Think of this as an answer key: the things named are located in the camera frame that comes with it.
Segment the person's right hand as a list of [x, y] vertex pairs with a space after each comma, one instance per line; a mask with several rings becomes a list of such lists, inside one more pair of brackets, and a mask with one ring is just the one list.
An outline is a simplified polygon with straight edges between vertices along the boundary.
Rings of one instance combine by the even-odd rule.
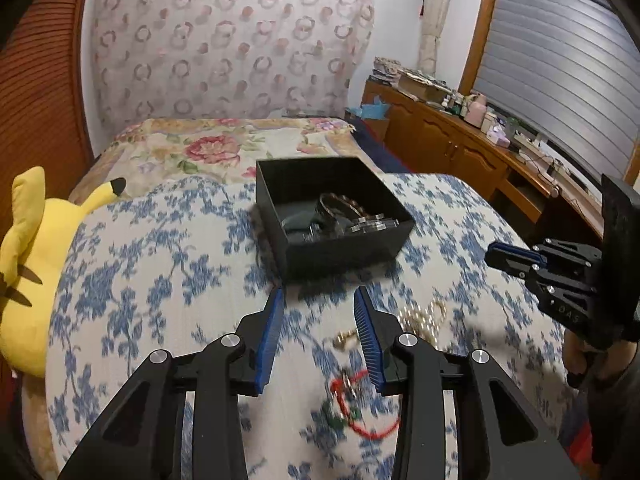
[[600, 380], [614, 379], [623, 374], [636, 355], [637, 345], [616, 341], [608, 350], [598, 351], [570, 330], [564, 333], [562, 359], [572, 374], [588, 374]]

